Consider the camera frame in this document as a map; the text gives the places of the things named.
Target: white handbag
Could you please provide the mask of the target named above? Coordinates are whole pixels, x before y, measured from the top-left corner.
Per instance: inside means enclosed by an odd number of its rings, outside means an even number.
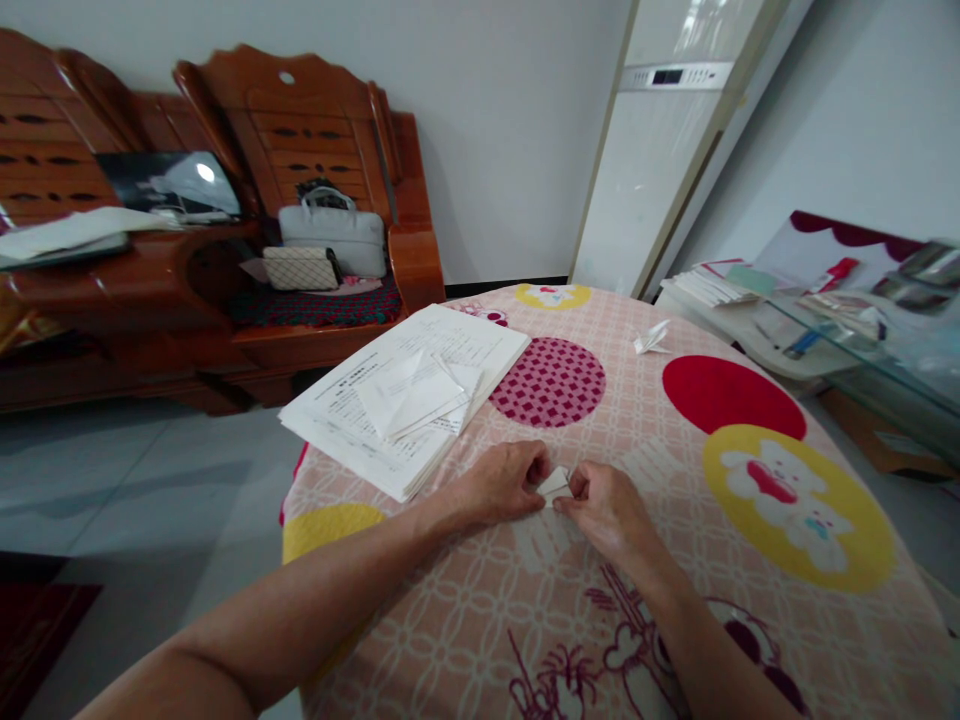
[[[348,209],[310,204],[324,195],[339,197]],[[315,188],[303,196],[299,205],[281,208],[279,219],[285,247],[331,248],[345,275],[380,278],[387,274],[383,218],[376,213],[358,212],[356,203],[343,193],[333,188]]]
[[[276,290],[336,290],[340,287],[326,248],[268,247],[263,264]]]

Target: tile floor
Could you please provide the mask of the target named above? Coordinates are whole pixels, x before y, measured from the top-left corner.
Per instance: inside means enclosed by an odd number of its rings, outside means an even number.
[[[960,594],[960,502],[878,475],[810,409],[918,562]],[[0,550],[69,556],[64,581],[104,585],[27,720],[72,715],[178,628],[277,567],[277,514],[301,446],[275,410],[210,419],[162,401],[117,401],[0,417]],[[264,717],[298,718],[296,694]]]

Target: control panel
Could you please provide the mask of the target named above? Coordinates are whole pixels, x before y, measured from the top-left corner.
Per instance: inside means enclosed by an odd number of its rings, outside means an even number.
[[[620,76],[619,92],[638,90],[722,90],[733,62],[627,65]]]

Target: table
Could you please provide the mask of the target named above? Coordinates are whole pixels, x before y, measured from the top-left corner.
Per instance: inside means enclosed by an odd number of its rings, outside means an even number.
[[[421,497],[503,440],[541,438],[566,467],[617,465],[714,614],[804,712],[947,714],[949,641],[903,543],[823,429],[749,359],[677,318],[671,354],[637,356],[636,335],[671,316],[587,287],[449,305],[534,340]],[[402,509],[305,449],[285,561]],[[302,697],[308,717],[687,712],[643,598],[549,508],[450,542]]]

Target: laptop screen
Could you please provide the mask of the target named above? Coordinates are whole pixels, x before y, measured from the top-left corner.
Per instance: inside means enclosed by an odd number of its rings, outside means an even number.
[[[95,155],[117,197],[131,210],[240,214],[226,173],[211,152]]]

